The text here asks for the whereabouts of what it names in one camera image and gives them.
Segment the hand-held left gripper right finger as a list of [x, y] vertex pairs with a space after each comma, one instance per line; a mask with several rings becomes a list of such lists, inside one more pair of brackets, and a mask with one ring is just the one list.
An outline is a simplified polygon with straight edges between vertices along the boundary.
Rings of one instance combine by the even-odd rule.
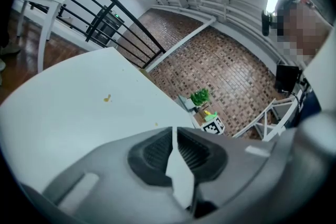
[[233, 199], [256, 176], [273, 142], [177, 128], [178, 150], [194, 175], [191, 211], [201, 218]]

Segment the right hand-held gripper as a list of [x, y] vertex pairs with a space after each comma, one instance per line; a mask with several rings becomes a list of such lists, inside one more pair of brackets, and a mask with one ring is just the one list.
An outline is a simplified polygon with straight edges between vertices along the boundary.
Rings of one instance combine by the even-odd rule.
[[211, 134], [223, 135], [225, 126], [222, 123], [221, 119], [218, 116], [216, 116], [212, 120], [204, 123], [202, 125], [202, 130], [204, 132], [211, 133]]

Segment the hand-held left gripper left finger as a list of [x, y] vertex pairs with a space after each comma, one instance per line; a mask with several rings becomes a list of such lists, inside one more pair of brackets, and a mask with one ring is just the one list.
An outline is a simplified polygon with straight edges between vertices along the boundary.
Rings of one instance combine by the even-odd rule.
[[83, 223], [184, 223], [166, 175], [170, 127], [105, 143], [62, 171], [43, 196]]

